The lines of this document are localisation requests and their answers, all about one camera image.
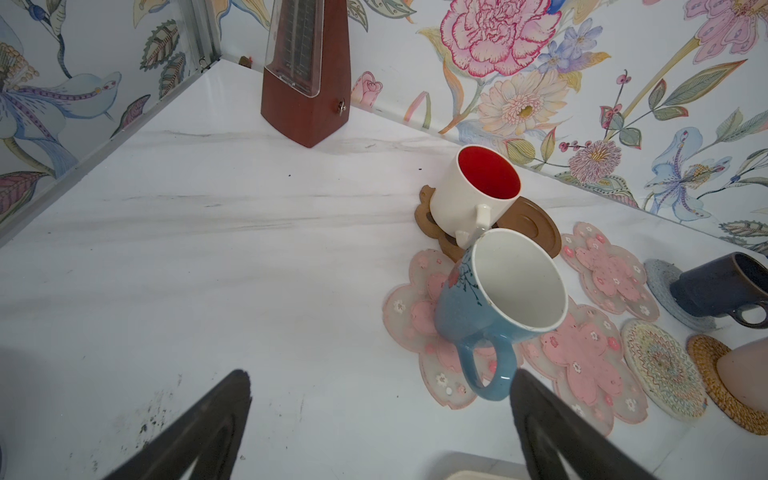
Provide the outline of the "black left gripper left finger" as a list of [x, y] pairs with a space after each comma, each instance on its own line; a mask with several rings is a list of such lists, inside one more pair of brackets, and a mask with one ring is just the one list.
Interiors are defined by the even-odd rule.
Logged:
[[252, 402], [247, 372], [234, 370], [111, 472], [109, 479], [229, 479]]

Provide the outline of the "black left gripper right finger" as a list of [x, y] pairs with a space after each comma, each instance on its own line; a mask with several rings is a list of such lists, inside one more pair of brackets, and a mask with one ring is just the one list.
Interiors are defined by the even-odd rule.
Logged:
[[564, 463], [582, 479], [654, 478], [529, 372], [515, 373], [509, 399], [532, 479], [566, 479]]

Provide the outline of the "pink flower coaster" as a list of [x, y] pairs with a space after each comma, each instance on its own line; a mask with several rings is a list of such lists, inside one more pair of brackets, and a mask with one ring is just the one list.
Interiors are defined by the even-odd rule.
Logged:
[[570, 301], [559, 328], [521, 343], [519, 352], [602, 435], [617, 419], [639, 424], [647, 418], [647, 396], [624, 361], [620, 331], [598, 308]]
[[561, 258], [579, 274], [584, 293], [596, 306], [614, 315], [628, 312], [646, 322], [659, 319], [646, 269], [635, 255], [586, 222], [577, 222], [571, 234], [562, 234], [561, 243]]
[[426, 390], [452, 410], [471, 405], [477, 395], [464, 377], [456, 347], [437, 332], [434, 313], [454, 261], [440, 251], [417, 252], [408, 269], [409, 282], [396, 287], [383, 304], [383, 324], [402, 348], [418, 355]]

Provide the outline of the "white embroidered round coaster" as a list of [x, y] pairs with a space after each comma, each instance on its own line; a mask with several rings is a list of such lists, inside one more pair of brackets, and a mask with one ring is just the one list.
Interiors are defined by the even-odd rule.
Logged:
[[672, 418], [694, 422], [704, 416], [707, 393], [685, 348], [661, 328], [638, 319], [621, 329], [624, 360], [647, 396]]

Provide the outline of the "white mug blue handle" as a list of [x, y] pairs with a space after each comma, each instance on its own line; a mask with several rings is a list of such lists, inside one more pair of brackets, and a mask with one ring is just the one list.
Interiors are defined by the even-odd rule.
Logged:
[[527, 236], [497, 228], [483, 233], [454, 266], [434, 322], [456, 348], [470, 389], [501, 401], [517, 370], [513, 346], [559, 328], [568, 307], [549, 254]]

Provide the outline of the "woven rattan round coaster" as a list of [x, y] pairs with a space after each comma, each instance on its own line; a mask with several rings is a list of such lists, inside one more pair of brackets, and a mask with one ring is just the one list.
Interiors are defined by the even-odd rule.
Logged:
[[702, 377], [706, 393], [717, 407], [744, 430], [767, 435], [767, 414], [739, 401], [725, 386], [717, 371], [717, 362], [731, 349], [719, 340], [703, 334], [693, 335], [686, 350]]

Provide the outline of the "grey blue round coaster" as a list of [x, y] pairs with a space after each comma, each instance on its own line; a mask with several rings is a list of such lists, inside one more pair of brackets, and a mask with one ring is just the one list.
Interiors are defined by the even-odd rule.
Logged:
[[660, 259], [649, 259], [644, 262], [644, 268], [647, 275], [647, 285], [651, 293], [677, 321], [699, 333], [708, 333], [717, 329], [716, 321], [713, 317], [691, 315], [674, 299], [671, 285], [682, 274], [678, 267]]

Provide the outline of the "cream mug pink handle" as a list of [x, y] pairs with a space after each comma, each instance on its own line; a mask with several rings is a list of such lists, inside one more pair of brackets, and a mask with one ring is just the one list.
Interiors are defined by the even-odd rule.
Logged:
[[723, 385], [736, 400], [767, 412], [766, 338], [731, 350], [717, 361], [716, 368]]

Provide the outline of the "brown round wooden coaster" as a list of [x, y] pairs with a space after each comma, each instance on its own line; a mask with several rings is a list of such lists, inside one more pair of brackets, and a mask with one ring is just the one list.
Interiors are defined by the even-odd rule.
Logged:
[[555, 222], [540, 206], [526, 197], [518, 197], [494, 227], [514, 230], [527, 236], [551, 258], [556, 258], [561, 251], [561, 233]]

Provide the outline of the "small dark navy mug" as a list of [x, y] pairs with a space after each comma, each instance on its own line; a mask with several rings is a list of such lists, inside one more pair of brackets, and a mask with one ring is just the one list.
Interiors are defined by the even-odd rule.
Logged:
[[767, 328], [767, 267], [747, 254], [734, 252], [683, 272], [670, 292], [692, 316], [728, 315], [744, 327]]

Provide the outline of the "brown paw shaped coaster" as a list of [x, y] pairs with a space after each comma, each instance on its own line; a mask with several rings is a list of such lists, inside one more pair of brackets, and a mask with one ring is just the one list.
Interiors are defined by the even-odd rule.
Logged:
[[457, 245], [454, 237], [443, 231], [434, 221], [430, 210], [430, 201], [434, 191], [435, 189], [429, 185], [424, 185], [421, 188], [419, 192], [420, 203], [414, 211], [414, 218], [426, 236], [438, 241], [442, 253], [457, 262], [463, 257], [465, 250]]

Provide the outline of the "red interior white mug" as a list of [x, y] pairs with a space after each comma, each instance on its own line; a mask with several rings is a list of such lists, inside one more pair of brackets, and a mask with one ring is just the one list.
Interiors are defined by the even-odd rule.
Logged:
[[466, 249], [511, 207], [522, 190], [512, 163], [481, 145], [463, 146], [430, 200], [437, 226]]

